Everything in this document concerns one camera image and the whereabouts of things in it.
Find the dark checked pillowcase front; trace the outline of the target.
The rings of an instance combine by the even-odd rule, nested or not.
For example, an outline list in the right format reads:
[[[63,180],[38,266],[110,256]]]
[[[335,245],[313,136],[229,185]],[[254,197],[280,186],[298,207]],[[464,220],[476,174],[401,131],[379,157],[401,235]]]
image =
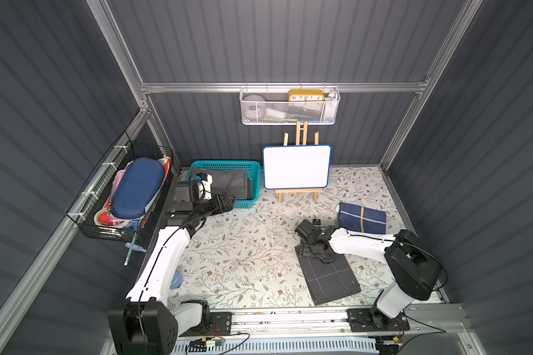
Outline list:
[[[315,306],[361,291],[360,284],[343,254],[338,254],[332,263],[323,263],[316,257],[304,256],[300,245],[295,247],[295,252]]]

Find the plain grey pillowcase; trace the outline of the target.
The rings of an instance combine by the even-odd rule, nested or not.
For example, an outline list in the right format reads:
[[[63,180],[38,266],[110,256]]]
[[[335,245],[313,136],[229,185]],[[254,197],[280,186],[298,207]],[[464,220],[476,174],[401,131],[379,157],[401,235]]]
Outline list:
[[[228,194],[237,201],[252,200],[252,184],[243,170],[211,170],[198,167],[192,168],[192,178],[201,174],[201,177],[211,178],[210,192],[223,195]]]

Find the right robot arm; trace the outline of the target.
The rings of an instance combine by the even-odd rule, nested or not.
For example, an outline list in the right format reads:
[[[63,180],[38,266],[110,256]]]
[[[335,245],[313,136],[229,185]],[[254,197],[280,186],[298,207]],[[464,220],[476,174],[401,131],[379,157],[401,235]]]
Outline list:
[[[390,326],[404,330],[404,309],[416,300],[429,300],[444,270],[441,261],[406,229],[393,235],[377,235],[343,226],[322,228],[303,220],[294,233],[300,238],[296,246],[299,265],[317,306],[361,291],[346,256],[364,257],[388,266],[393,281],[370,309],[350,315],[350,325],[376,331]]]

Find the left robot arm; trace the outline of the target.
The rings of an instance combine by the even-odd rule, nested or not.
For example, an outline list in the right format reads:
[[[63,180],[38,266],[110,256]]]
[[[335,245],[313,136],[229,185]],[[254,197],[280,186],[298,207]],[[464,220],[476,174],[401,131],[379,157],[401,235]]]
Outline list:
[[[186,332],[205,335],[211,328],[210,308],[204,300],[188,300],[168,309],[170,286],[192,237],[208,217],[230,212],[235,198],[219,193],[210,174],[176,185],[170,216],[158,223],[150,257],[123,303],[108,312],[117,354],[170,354]]]

